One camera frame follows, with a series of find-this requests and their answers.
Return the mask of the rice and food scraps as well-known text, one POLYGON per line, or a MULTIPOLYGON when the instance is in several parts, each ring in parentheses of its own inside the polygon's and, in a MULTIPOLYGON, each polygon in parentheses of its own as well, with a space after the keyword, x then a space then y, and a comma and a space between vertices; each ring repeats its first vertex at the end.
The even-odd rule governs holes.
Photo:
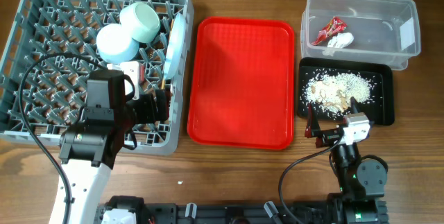
POLYGON ((351 98, 358 103, 374 103, 372 95, 375 83, 370 78, 364 78, 360 73, 351 71, 328 74, 327 70, 316 69, 307 75, 313 75, 302 83, 303 106, 310 103, 317 115, 328 119, 339 120, 340 117, 351 113, 351 98))

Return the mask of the white napkin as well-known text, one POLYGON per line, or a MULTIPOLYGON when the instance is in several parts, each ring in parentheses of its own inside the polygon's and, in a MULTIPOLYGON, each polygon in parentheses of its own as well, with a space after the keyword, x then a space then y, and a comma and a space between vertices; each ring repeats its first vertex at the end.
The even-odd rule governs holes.
POLYGON ((333 56, 336 49, 343 49, 354 41, 352 33, 338 33, 328 43, 323 55, 333 56))

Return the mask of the light blue small bowl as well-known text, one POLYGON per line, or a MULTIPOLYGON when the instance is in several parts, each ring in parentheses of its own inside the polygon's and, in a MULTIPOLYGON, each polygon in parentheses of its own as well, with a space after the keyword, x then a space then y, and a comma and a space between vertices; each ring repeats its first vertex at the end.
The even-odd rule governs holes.
POLYGON ((132 60, 139 50, 139 43, 121 24, 104 26, 97 34, 96 46, 101 59, 112 64, 132 60))

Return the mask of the large light blue plate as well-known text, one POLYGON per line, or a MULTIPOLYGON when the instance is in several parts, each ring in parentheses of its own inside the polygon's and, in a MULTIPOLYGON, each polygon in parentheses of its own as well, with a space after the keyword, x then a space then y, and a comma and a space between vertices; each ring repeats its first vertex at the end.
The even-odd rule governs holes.
POLYGON ((182 14, 177 14, 171 28, 169 43, 167 46, 164 79, 171 80, 176 74, 180 64, 180 57, 185 44, 186 19, 182 14))

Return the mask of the red snack wrapper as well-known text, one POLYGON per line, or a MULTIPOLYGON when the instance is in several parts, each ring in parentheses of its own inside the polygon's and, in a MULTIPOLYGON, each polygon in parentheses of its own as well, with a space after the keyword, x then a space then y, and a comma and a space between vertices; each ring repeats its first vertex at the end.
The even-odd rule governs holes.
POLYGON ((318 32, 316 40, 311 44, 317 46, 329 37, 342 33, 347 27, 348 25, 342 19, 333 17, 328 24, 318 32))

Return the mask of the green bowl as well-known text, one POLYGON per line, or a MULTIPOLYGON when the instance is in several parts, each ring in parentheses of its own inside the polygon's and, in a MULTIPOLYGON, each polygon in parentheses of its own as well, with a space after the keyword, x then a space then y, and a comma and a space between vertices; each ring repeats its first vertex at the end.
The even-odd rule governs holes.
POLYGON ((130 36, 141 43, 152 42, 160 30, 160 18, 149 5, 135 2, 121 10, 120 23, 130 36))

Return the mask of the wooden chopstick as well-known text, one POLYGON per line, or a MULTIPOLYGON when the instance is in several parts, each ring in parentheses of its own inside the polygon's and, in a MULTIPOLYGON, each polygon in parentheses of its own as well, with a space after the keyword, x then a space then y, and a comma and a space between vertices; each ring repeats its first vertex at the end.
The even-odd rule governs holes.
MULTIPOLYGON (((170 40, 170 38, 171 38, 171 32, 172 32, 173 24, 174 24, 174 19, 171 20, 171 24, 170 24, 170 36, 169 36, 169 40, 170 40)), ((163 77, 163 79, 162 79, 162 84, 161 84, 161 89, 164 89, 164 88, 165 88, 165 83, 166 83, 166 78, 163 77)))

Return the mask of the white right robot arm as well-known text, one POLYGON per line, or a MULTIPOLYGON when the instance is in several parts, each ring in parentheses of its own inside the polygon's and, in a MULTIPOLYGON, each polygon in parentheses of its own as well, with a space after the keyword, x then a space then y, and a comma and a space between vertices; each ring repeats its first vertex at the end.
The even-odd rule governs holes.
POLYGON ((381 200, 388 179, 388 164, 375 155, 360 155, 358 143, 369 138, 373 122, 360 112, 351 98, 352 112, 333 129, 321 130, 312 104, 308 106, 306 138, 316 138, 316 147, 330 151, 329 161, 340 192, 327 196, 323 223, 389 222, 388 208, 381 200))

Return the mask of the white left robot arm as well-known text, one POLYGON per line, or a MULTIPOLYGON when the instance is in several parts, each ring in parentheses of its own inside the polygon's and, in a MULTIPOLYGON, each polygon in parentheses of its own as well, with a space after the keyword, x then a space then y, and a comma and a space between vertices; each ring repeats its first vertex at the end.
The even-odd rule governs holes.
POLYGON ((102 69, 87 79, 86 105, 60 138, 62 176, 50 223, 93 223, 117 153, 134 137, 137 124, 166 121, 169 95, 164 89, 138 99, 125 92, 130 77, 102 69))

